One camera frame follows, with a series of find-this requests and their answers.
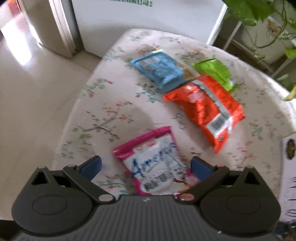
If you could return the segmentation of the pink white snack bag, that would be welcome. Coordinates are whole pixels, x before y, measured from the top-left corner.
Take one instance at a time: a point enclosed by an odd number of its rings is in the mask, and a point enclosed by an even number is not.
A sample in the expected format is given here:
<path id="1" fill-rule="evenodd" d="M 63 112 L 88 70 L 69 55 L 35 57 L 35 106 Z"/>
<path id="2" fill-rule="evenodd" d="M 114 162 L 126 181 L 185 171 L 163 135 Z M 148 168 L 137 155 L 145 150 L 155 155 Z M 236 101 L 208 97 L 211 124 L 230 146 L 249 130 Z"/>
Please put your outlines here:
<path id="1" fill-rule="evenodd" d="M 113 151 L 139 195 L 172 195 L 200 182 L 181 156 L 170 126 L 152 130 Z"/>

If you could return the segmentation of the orange red snack bag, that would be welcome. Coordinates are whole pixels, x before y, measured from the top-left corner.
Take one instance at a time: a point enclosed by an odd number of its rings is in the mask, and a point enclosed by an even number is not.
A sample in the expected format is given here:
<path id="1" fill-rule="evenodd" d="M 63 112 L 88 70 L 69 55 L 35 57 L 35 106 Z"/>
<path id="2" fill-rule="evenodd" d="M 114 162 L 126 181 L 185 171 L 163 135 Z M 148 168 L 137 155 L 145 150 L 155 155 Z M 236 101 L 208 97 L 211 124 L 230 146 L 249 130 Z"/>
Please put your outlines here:
<path id="1" fill-rule="evenodd" d="M 245 119 L 242 105 L 210 75 L 201 75 L 164 95 L 202 130 L 218 154 L 234 127 Z"/>

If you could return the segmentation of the cardboard milk box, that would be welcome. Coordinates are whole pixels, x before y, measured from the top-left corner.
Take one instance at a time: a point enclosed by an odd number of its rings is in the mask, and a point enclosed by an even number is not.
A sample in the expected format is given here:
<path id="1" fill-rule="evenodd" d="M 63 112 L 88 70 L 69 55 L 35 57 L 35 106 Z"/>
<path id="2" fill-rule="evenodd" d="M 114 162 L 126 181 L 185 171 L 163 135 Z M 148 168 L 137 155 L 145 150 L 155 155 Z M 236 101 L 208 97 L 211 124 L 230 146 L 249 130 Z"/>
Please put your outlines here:
<path id="1" fill-rule="evenodd" d="M 293 133 L 282 140 L 279 195 L 281 222 L 295 222 L 295 176 L 295 133 Z"/>

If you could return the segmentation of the green snack pack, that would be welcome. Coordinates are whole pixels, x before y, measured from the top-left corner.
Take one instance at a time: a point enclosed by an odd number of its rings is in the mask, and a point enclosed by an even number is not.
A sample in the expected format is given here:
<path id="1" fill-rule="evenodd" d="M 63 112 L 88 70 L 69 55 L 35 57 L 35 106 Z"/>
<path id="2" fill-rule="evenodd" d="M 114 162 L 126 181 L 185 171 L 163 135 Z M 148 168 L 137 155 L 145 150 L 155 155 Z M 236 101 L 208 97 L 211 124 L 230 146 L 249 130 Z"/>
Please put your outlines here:
<path id="1" fill-rule="evenodd" d="M 196 62 L 193 63 L 192 66 L 199 74 L 208 74 L 213 77 L 230 93 L 238 86 L 229 69 L 216 58 Z"/>

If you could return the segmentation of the light blue cookie pack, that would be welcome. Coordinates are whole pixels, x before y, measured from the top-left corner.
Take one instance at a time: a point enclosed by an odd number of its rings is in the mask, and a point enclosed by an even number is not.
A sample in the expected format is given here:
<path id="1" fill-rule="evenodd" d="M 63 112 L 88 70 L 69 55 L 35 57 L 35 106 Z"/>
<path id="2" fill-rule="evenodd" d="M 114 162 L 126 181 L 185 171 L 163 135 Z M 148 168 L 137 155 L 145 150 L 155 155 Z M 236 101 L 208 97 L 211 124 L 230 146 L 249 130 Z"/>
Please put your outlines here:
<path id="1" fill-rule="evenodd" d="M 133 59 L 130 63 L 156 84 L 159 93 L 168 93 L 187 82 L 184 66 L 162 50 Z"/>

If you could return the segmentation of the floral tablecloth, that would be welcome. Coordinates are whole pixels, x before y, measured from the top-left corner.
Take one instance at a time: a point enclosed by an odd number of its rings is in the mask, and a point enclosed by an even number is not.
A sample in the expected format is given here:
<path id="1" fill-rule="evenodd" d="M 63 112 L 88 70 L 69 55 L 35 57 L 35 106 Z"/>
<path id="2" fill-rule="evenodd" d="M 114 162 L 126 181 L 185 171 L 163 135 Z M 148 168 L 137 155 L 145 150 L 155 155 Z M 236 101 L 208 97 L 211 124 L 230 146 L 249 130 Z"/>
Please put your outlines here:
<path id="1" fill-rule="evenodd" d="M 165 102 L 156 86 L 131 65 L 131 60 L 161 49 L 191 66 L 217 58 L 238 83 L 234 98 L 245 119 L 236 125 L 220 153 L 215 154 L 202 131 L 173 102 Z M 193 156 L 233 170 L 254 166 L 274 195 L 280 194 L 281 140 L 295 131 L 295 101 L 272 78 L 221 49 L 197 40 L 153 30 L 133 29 L 108 50 L 81 90 L 63 130 L 52 168 L 80 165 L 98 155 L 102 170 L 94 183 L 114 195 L 133 188 L 112 150 L 146 132 L 170 126 L 180 156 Z"/>

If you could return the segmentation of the white plant stand shelf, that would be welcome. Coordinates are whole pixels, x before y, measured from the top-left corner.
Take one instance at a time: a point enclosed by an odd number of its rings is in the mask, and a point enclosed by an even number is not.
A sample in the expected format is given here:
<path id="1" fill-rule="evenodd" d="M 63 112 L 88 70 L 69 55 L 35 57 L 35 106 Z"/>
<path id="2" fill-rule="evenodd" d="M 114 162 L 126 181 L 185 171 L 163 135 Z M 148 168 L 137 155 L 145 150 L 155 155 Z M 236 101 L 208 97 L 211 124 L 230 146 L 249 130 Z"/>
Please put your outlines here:
<path id="1" fill-rule="evenodd" d="M 229 46 L 231 44 L 233 44 L 234 46 L 236 46 L 237 48 L 239 48 L 241 51 L 244 51 L 250 58 L 253 59 L 253 61 L 257 62 L 257 64 L 263 68 L 266 73 L 270 74 L 272 77 L 276 77 L 280 74 L 281 71 L 284 70 L 284 68 L 286 68 L 290 63 L 292 63 L 292 61 L 295 60 L 295 56 L 290 55 L 289 57 L 286 55 L 286 52 L 288 51 L 294 51 L 295 48 L 286 48 L 285 49 L 285 55 L 283 57 L 281 57 L 279 60 L 275 61 L 272 64 L 268 64 L 264 62 L 264 56 L 259 56 L 257 54 L 257 50 L 259 49 L 263 49 L 265 47 L 268 47 L 270 45 L 273 44 L 273 42 L 270 42 L 267 45 L 263 45 L 263 46 L 257 46 L 256 44 L 254 44 L 254 49 L 250 50 L 248 49 L 240 40 L 241 37 L 241 33 L 243 30 L 243 27 L 245 27 L 243 25 L 243 23 L 241 23 L 240 21 L 237 22 L 237 24 L 235 25 L 235 27 L 233 28 L 233 30 L 231 31 L 231 33 L 229 34 L 229 37 L 226 39 L 226 43 L 223 46 L 223 50 L 227 50 L 229 48 Z M 278 38 L 279 36 L 281 36 L 283 34 L 284 31 L 280 31 L 280 33 L 276 36 L 276 38 Z M 292 34 L 291 39 L 295 39 L 295 33 Z"/>

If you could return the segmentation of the white square planter pot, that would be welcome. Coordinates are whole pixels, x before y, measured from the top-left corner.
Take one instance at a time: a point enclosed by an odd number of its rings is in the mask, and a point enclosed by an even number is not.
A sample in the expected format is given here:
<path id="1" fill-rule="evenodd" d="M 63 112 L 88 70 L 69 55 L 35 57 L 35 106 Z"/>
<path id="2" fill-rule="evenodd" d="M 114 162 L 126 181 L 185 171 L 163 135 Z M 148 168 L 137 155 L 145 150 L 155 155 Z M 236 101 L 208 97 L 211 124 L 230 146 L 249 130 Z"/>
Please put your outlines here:
<path id="1" fill-rule="evenodd" d="M 283 34 L 276 38 L 282 25 L 283 21 L 278 17 L 269 16 L 254 27 L 243 27 L 240 40 L 250 50 L 254 49 L 254 44 L 263 46 L 273 42 L 272 45 L 257 50 L 259 56 L 265 57 L 265 63 L 272 64 L 285 55 L 286 48 L 295 48 L 295 39 L 291 39 L 295 31 L 290 26 L 287 26 Z"/>

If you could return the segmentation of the white refrigerator with logo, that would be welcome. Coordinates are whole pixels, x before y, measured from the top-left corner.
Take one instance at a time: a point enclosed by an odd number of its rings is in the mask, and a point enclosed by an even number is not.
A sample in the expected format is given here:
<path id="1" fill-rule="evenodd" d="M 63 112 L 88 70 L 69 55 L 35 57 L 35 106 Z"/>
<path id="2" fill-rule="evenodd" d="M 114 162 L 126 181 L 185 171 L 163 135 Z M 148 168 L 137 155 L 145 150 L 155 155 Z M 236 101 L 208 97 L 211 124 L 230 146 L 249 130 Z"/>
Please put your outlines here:
<path id="1" fill-rule="evenodd" d="M 66 23 L 73 39 L 102 57 L 130 29 L 148 29 L 214 43 L 227 6 L 223 1 L 22 1 L 39 42 L 49 48 L 50 30 Z"/>

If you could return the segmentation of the pothos plant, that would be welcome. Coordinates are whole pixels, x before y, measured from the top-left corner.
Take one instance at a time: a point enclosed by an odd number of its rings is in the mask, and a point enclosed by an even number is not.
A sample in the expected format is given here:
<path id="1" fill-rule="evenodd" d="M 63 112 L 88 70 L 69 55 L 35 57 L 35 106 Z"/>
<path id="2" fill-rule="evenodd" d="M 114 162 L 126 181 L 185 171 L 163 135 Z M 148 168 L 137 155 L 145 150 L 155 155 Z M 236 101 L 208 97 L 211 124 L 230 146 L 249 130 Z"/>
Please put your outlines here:
<path id="1" fill-rule="evenodd" d="M 295 1 L 224 1 L 224 19 L 236 18 L 237 24 L 223 50 L 236 43 L 261 63 L 274 78 L 295 60 Z M 277 69 L 266 59 L 282 44 L 286 60 Z"/>

